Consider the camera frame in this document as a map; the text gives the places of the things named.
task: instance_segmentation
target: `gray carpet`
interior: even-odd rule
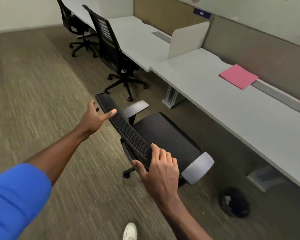
[[[106,79],[112,71],[91,52],[82,49],[71,57],[68,43],[75,41],[62,26],[0,34],[0,172],[70,131],[86,103],[113,83]],[[171,110],[165,107],[161,99],[167,84],[152,72],[139,70],[136,77],[149,89],[132,84],[134,101],[150,105],[137,120],[163,112],[216,161],[200,182],[179,190],[190,213],[214,239],[300,239],[299,188],[287,183],[260,192],[245,179],[266,164],[259,156],[189,101]],[[130,105],[123,85],[110,95],[121,108]],[[121,239],[131,221],[140,240],[174,239],[139,175],[121,177],[130,164],[119,140],[106,122],[82,143],[20,239]],[[211,199],[225,186],[247,194],[249,218],[228,218],[211,207]]]

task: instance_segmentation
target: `shoe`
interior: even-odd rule
[[[130,222],[126,225],[122,240],[137,240],[137,227],[134,223]]]

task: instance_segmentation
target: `gray armrest pad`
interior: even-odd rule
[[[128,118],[136,115],[137,113],[140,113],[142,110],[148,108],[149,105],[141,100],[139,102],[136,102],[135,104],[130,105],[128,108],[126,108],[123,113]]]
[[[211,169],[213,164],[214,160],[205,152],[194,160],[181,175],[190,185],[193,185]]]

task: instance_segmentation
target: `pink paper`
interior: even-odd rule
[[[246,71],[238,64],[226,69],[219,75],[242,90],[258,79],[255,74]]]

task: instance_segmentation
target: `office chair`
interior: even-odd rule
[[[93,50],[91,45],[99,45],[99,43],[87,40],[86,36],[84,35],[85,32],[89,31],[90,27],[87,24],[85,24],[83,21],[81,21],[77,16],[73,15],[71,11],[63,4],[62,0],[57,0],[57,1],[61,9],[61,15],[62,15],[62,21],[64,27],[66,27],[71,33],[82,36],[83,39],[83,42],[72,42],[69,44],[70,48],[73,48],[74,44],[79,45],[72,51],[71,56],[75,57],[76,52],[81,48],[85,47],[86,51],[88,50],[92,51],[93,58],[97,58],[97,54]]]
[[[134,123],[136,115],[149,106],[145,101],[121,111],[106,93],[97,94],[96,100],[104,113],[117,109],[109,121],[120,134],[122,148],[131,164],[132,160],[141,161],[149,171],[152,158],[150,145],[154,143],[177,159],[180,172],[178,187],[186,183],[193,185],[214,164],[212,157],[207,152],[201,154],[200,147],[163,113],[155,113]],[[122,176],[127,179],[133,171],[134,167],[125,170]]]
[[[96,28],[96,32],[98,34],[100,42],[99,56],[102,62],[108,68],[117,72],[117,74],[109,74],[107,78],[108,80],[112,80],[112,78],[119,79],[118,81],[107,87],[104,92],[108,94],[108,90],[110,88],[123,83],[129,94],[128,101],[131,102],[132,95],[128,83],[143,84],[143,88],[147,88],[145,82],[130,78],[131,76],[133,76],[134,70],[139,69],[138,66],[121,52],[119,43],[110,26],[109,21],[94,13],[86,5],[83,5],[83,7],[89,12],[93,24]]]

